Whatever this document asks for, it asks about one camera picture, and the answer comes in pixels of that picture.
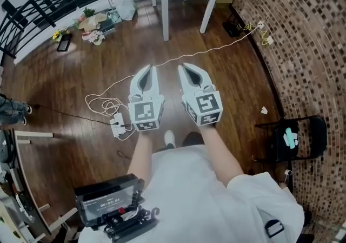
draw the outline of wooden floor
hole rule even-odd
[[[68,52],[56,52],[57,44],[47,41],[24,61],[14,66],[10,58],[4,63],[2,93],[31,104],[45,106],[109,121],[90,112],[84,102],[87,94],[100,94],[125,76],[135,74],[147,64],[159,64],[183,54],[193,54],[229,44],[222,28],[227,13],[214,11],[205,34],[199,33],[205,9],[204,0],[170,1],[170,39],[163,41],[161,8],[149,0],[138,3],[138,14],[129,22],[116,25],[101,46],[83,42],[74,32]],[[165,97],[161,129],[153,133],[155,149],[163,147],[163,135],[173,130],[179,144],[196,127],[181,105],[177,66],[189,62],[205,69],[220,91],[224,112],[217,129],[226,145],[239,160],[244,171],[254,168],[251,155],[261,156],[265,133],[255,123],[277,120],[277,109],[262,66],[247,39],[194,57],[173,61],[158,69],[160,91]],[[130,79],[112,87],[106,96],[127,103]],[[261,114],[261,108],[268,115]],[[127,111],[125,121],[129,123]],[[18,130],[53,132],[53,139],[32,139],[21,147],[24,170],[39,206],[49,203],[43,212],[50,224],[60,214],[73,208],[73,188],[112,179],[126,173],[129,160],[117,150],[131,156],[137,134],[121,142],[110,126],[63,116],[40,108]]]

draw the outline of white shirt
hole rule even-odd
[[[131,243],[268,242],[259,209],[281,221],[288,242],[296,242],[304,213],[292,195],[268,173],[240,175],[225,187],[216,179],[205,146],[170,149],[152,156],[152,179],[143,208],[159,223]],[[85,228],[80,243],[111,240],[103,228]]]

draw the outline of plastic bag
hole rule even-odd
[[[123,0],[121,3],[115,5],[121,19],[130,21],[134,17],[136,7],[133,1]]]

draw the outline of screen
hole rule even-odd
[[[69,43],[69,40],[64,40],[60,42],[59,50],[66,50],[67,44]]]
[[[118,192],[114,192],[97,199],[82,202],[87,220],[97,219],[121,207],[126,208],[132,204],[134,187],[130,186]]]

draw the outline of flower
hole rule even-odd
[[[55,31],[52,39],[55,40],[56,38],[58,38],[60,36],[60,34],[61,34],[60,30]]]
[[[94,41],[97,40],[103,40],[104,39],[104,35],[102,33],[102,31],[98,31],[98,30],[93,30],[90,34],[89,34],[89,42],[93,43]]]
[[[77,22],[80,24],[86,19],[85,15],[83,14],[80,18],[77,19]]]

